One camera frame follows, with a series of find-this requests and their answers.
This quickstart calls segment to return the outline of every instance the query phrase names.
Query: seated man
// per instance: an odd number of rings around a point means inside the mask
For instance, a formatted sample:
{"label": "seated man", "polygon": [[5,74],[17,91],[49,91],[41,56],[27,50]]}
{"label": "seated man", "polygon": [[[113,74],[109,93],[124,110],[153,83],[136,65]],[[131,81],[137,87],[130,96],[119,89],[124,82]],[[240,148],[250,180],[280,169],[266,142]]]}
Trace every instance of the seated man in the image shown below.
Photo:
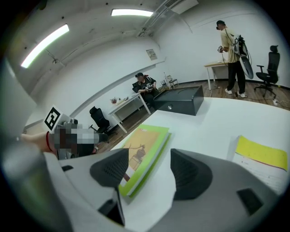
{"label": "seated man", "polygon": [[144,77],[141,72],[136,75],[136,78],[138,80],[138,92],[142,94],[144,101],[148,102],[155,109],[154,97],[159,94],[159,91],[156,89],[156,81],[148,76]]}

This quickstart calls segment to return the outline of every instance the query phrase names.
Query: gray chair armrest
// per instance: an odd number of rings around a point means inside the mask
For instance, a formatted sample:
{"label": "gray chair armrest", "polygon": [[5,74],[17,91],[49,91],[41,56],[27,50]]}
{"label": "gray chair armrest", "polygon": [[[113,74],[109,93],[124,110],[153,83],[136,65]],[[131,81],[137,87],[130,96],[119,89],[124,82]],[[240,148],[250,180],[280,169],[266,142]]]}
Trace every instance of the gray chair armrest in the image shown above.
{"label": "gray chair armrest", "polygon": [[258,67],[260,67],[260,69],[261,69],[261,73],[263,72],[263,65],[257,65]]}

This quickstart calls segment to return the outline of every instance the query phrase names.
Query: potted plant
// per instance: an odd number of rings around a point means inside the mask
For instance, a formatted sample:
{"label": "potted plant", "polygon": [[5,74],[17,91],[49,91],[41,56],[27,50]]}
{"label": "potted plant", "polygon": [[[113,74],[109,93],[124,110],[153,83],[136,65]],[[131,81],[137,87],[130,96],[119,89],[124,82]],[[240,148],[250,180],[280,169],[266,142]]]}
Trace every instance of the potted plant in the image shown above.
{"label": "potted plant", "polygon": [[110,101],[111,101],[111,103],[113,104],[113,105],[115,105],[115,104],[117,104],[117,98],[116,97],[114,97],[114,98],[112,98]]}

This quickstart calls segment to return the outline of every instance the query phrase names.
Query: red bracelet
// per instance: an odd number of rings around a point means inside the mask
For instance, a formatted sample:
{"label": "red bracelet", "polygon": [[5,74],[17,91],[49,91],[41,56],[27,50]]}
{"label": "red bracelet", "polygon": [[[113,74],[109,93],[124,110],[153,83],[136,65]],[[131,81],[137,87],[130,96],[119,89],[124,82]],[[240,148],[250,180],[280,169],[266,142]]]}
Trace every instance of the red bracelet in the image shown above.
{"label": "red bracelet", "polygon": [[49,146],[49,142],[48,142],[48,134],[49,134],[49,131],[46,133],[46,145],[47,147],[50,149],[50,151],[53,152],[53,150],[51,150],[50,146]]}

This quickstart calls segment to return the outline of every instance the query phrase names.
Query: black office chair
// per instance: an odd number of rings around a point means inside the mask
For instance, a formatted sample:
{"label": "black office chair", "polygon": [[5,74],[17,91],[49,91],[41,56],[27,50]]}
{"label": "black office chair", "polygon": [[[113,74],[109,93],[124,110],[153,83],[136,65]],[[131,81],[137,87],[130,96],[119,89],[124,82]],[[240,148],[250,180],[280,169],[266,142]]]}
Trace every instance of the black office chair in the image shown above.
{"label": "black office chair", "polygon": [[92,125],[90,126],[90,128],[94,129],[96,132],[100,134],[106,135],[116,134],[115,132],[108,131],[110,128],[110,122],[104,117],[103,112],[100,108],[97,109],[93,107],[92,109],[90,109],[90,114],[92,119],[96,122],[99,129],[96,130],[95,128],[92,127]]}
{"label": "black office chair", "polygon": [[256,75],[258,78],[264,81],[264,85],[260,85],[259,87],[256,87],[256,89],[265,89],[265,93],[263,94],[263,97],[265,97],[267,90],[274,94],[274,98],[276,98],[276,94],[273,92],[273,89],[270,88],[271,83],[276,84],[278,81],[278,65],[280,61],[280,54],[278,53],[277,46],[270,46],[271,52],[269,52],[269,63],[267,71],[268,73],[263,72],[262,65],[257,65],[260,67],[261,72],[257,72]]}

